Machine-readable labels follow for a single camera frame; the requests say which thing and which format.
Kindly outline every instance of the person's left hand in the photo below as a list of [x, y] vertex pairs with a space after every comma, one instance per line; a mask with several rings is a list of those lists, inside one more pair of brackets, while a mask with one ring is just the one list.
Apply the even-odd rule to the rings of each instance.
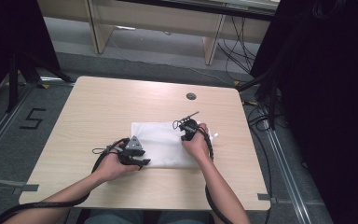
[[127, 172], [133, 172], [139, 170], [137, 165], [123, 165], [118, 160], [118, 155], [109, 153], [101, 161], [98, 168], [94, 171], [94, 174], [98, 175], [102, 181], [114, 180]]

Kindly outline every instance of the gray carpet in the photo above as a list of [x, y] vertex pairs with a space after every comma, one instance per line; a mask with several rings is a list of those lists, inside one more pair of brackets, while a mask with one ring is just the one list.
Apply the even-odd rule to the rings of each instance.
[[[75, 54], [58, 53], [62, 71], [71, 77], [81, 75], [97, 77], [118, 77], [126, 79], [152, 80], [185, 84], [208, 85], [218, 87], [232, 87], [233, 80], [225, 71], [201, 70], [198, 71], [212, 77], [207, 77], [189, 69], [177, 68], [167, 65], [151, 65], [146, 63], [133, 63], [124, 60], [106, 59], [99, 57], [81, 56]], [[41, 70], [42, 76], [51, 74]], [[231, 74], [236, 78], [248, 80], [242, 74]], [[24, 103], [20, 114], [0, 142], [0, 179], [26, 182], [34, 165], [48, 140], [48, 136], [62, 111], [62, 107], [71, 91], [71, 87], [51, 85], [47, 89], [35, 88]], [[254, 100], [256, 87], [242, 93], [244, 100]], [[0, 118], [6, 110], [7, 88], [0, 90]], [[26, 120], [33, 108], [43, 108], [46, 111], [35, 111], [33, 118], [42, 119], [37, 129], [27, 130], [21, 126], [35, 126], [35, 121]], [[253, 108], [246, 106], [244, 116]], [[278, 122], [284, 126], [285, 121]], [[285, 150], [287, 160], [295, 176], [297, 184], [306, 200], [310, 210], [312, 223], [332, 223], [318, 190], [308, 171], [301, 166], [301, 154], [290, 134], [290, 130], [278, 126], [278, 135]], [[296, 212], [291, 205], [290, 197], [282, 180], [282, 175], [271, 152], [267, 135], [257, 132], [266, 148], [271, 167], [272, 196], [277, 203], [271, 206], [268, 223], [298, 223]], [[269, 185], [267, 162], [260, 143], [254, 136], [255, 148], [260, 161], [266, 185]], [[0, 213], [18, 203], [19, 195], [12, 194], [13, 188], [0, 187]], [[249, 212], [253, 223], [264, 223], [267, 212]], [[75, 223], [76, 215], [72, 215], [67, 223]]]

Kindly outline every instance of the white cloth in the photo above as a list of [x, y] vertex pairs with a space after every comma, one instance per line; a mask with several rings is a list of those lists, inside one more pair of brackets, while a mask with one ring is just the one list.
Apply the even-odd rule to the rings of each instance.
[[182, 146], [180, 132], [172, 122], [133, 122], [131, 136], [136, 136], [144, 148], [142, 159], [150, 159], [144, 168], [195, 168], [196, 161]]

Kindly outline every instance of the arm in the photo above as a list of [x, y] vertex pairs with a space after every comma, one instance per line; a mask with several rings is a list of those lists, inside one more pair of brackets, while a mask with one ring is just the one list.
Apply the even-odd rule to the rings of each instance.
[[[207, 130], [203, 123], [200, 127]], [[219, 211], [233, 223], [250, 223], [240, 200], [209, 158], [209, 149], [204, 136], [197, 132], [191, 141], [184, 141], [183, 146], [199, 164], [212, 200]], [[215, 223], [223, 223], [215, 214], [213, 219]]]
[[[136, 165], [123, 165], [116, 154], [107, 155], [94, 173], [76, 182], [66, 189], [51, 195], [42, 202], [69, 202], [77, 200], [105, 181], [114, 180], [124, 173], [138, 170]], [[71, 207], [64, 208], [34, 208], [22, 211], [5, 223], [56, 223]]]

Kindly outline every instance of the hand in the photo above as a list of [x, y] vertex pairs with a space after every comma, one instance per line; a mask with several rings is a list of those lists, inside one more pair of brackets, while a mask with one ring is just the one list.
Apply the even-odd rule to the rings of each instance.
[[[116, 149], [111, 149], [111, 152], [117, 153]], [[118, 160], [118, 155], [109, 153], [103, 158], [94, 174], [98, 175], [103, 182], [114, 180], [127, 172], [139, 170], [137, 165], [123, 165]]]
[[[208, 128], [206, 127], [206, 124], [201, 123], [199, 127], [203, 128], [205, 132], [208, 132]], [[186, 149], [187, 153], [194, 157], [196, 161], [209, 158], [209, 148], [206, 144], [204, 135], [200, 132], [196, 132], [194, 134], [193, 139], [191, 141], [183, 141], [182, 142], [183, 147]]]

